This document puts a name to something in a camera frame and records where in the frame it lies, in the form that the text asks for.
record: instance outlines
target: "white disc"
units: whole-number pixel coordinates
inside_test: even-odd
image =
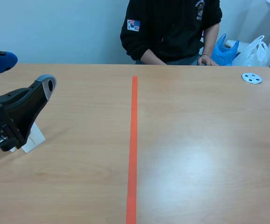
[[[254,73],[244,73],[242,74],[242,79],[247,83],[260,84],[262,83],[262,78]]]

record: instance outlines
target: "hand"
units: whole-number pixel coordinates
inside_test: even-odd
[[[205,63],[207,66],[219,66],[216,62],[211,59],[208,55],[202,55],[198,60],[198,65],[202,65],[202,63]]]

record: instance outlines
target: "person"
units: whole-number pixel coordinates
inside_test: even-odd
[[[120,39],[136,64],[217,65],[221,18],[220,0],[130,0]]]

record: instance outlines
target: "white bracket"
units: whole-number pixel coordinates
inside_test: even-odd
[[[41,143],[45,141],[45,137],[41,133],[40,129],[36,125],[36,123],[33,123],[30,131],[30,135],[27,139],[27,142],[25,145],[22,146],[22,149],[26,152],[29,153],[31,150],[35,149],[38,147]],[[10,151],[14,152],[17,148],[12,148]]]

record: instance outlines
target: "blue plastic bag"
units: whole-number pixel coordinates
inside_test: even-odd
[[[236,57],[239,41],[235,43],[233,48],[224,47],[226,34],[224,34],[215,44],[212,59],[220,66],[231,66]]]

